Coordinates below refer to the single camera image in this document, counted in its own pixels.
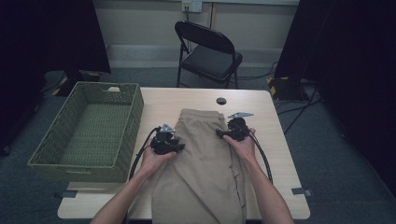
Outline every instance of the baseboard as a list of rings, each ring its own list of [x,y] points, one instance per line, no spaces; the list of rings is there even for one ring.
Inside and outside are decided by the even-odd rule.
[[[109,45],[110,67],[177,67],[179,46]],[[241,67],[271,67],[282,49],[237,49],[243,56]]]

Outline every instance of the green woven basket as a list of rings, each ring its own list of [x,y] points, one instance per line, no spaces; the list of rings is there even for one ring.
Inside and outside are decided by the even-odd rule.
[[[28,165],[50,180],[127,181],[143,106],[138,84],[78,82]]]

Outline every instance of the beige trousers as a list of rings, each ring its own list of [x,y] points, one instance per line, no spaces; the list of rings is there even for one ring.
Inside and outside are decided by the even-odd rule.
[[[216,111],[183,109],[175,137],[186,144],[168,162],[152,195],[153,223],[245,223],[241,163],[216,136],[226,129]]]

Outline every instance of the table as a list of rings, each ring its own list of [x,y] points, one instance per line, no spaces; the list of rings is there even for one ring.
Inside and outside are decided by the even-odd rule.
[[[142,147],[149,132],[165,122],[175,127],[183,108],[215,110],[228,117],[236,112],[253,113],[245,118],[247,126],[256,129],[256,136],[270,163],[274,185],[285,199],[294,219],[310,216],[304,194],[292,193],[301,183],[290,155],[289,147],[281,129],[276,110],[268,91],[142,88],[145,106],[134,147],[134,157]],[[225,105],[218,105],[217,99],[225,98]],[[256,157],[266,173],[259,150]],[[251,180],[244,167],[247,197],[247,219],[261,219]],[[151,219],[151,192],[158,175],[148,180],[130,207],[128,218]],[[71,182],[67,190],[77,190],[75,198],[63,198],[58,210],[60,218],[93,218],[99,209],[123,186],[116,183]]]

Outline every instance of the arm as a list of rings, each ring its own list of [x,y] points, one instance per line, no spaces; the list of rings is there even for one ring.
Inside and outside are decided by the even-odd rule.
[[[129,182],[108,201],[95,215],[91,223],[121,223],[127,214],[138,191],[149,177],[151,177],[163,163],[174,158],[176,152],[165,155],[157,155],[151,147],[147,147],[143,153],[140,169]]]
[[[255,144],[249,137],[241,142],[224,135],[224,140],[235,148],[250,175],[260,214],[265,223],[293,223],[290,210],[280,193],[262,171],[254,153]]]

